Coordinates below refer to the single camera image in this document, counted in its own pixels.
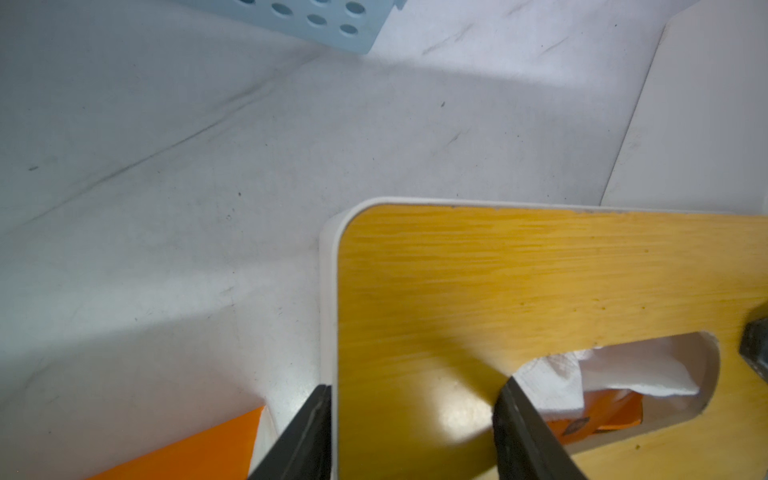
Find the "white wall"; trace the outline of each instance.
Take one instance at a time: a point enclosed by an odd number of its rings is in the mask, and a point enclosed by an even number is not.
[[[669,22],[602,204],[768,214],[768,2]]]

